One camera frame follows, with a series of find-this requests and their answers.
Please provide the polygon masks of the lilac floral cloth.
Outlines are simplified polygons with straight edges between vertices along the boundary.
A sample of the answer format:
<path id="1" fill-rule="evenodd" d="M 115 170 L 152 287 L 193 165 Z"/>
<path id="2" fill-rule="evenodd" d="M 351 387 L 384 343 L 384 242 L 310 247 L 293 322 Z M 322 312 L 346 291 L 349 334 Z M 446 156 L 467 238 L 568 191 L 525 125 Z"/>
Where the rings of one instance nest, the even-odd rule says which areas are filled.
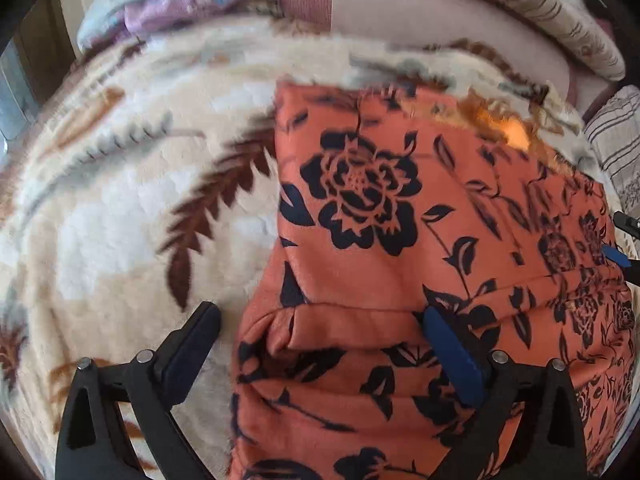
<path id="1" fill-rule="evenodd" d="M 129 35 L 145 35 L 224 14 L 242 0 L 134 0 L 122 7 Z"/>

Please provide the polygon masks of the cream leaf-pattern fleece blanket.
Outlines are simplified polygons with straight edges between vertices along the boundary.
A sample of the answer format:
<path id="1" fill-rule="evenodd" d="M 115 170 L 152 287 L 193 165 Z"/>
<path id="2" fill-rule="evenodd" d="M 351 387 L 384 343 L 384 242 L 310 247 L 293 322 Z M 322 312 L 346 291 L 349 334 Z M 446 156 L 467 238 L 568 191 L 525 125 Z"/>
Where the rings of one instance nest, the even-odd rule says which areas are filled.
<path id="1" fill-rule="evenodd" d="M 534 107 L 483 48 L 249 15 L 126 41 L 66 79 L 1 175 L 1 419 L 33 474 L 54 475 L 80 359 L 128 361 L 209 300 L 222 333 L 174 414 L 224 476 L 232 340 L 277 239 L 278 170 L 252 132 L 282 78 L 359 89 L 403 76 L 517 112 L 552 162 L 602 178 L 576 110 L 555 92 Z"/>

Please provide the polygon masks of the striped floral pillow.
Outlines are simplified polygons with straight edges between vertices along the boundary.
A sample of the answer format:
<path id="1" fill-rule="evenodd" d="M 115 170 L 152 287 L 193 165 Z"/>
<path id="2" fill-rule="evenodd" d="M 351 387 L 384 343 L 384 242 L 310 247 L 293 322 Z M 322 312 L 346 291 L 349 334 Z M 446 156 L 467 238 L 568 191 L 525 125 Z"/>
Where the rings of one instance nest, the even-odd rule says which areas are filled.
<path id="1" fill-rule="evenodd" d="M 639 218 L 639 88 L 617 91 L 586 125 L 585 134 L 622 204 Z"/>

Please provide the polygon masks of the orange black floral garment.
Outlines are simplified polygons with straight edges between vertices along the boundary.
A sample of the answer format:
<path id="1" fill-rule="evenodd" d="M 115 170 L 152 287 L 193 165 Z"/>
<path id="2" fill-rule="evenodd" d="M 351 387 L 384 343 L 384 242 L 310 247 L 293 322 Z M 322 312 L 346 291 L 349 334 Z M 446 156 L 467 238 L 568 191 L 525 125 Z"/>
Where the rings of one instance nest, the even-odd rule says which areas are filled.
<path id="1" fill-rule="evenodd" d="M 485 138 L 452 96 L 280 84 L 279 238 L 233 359 L 233 479 L 425 479 L 471 426 L 422 334 L 568 367 L 597 474 L 634 379 L 599 182 Z"/>

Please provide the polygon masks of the long striped floral bolster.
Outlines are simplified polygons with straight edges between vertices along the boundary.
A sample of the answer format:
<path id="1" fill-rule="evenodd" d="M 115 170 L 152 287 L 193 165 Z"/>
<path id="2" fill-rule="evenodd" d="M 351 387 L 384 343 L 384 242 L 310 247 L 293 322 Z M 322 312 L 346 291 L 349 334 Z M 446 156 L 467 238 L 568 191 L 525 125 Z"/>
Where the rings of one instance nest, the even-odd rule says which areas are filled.
<path id="1" fill-rule="evenodd" d="M 490 0 L 504 6 L 556 40 L 596 75 L 610 81 L 626 76 L 620 49 L 588 12 L 567 0 Z"/>

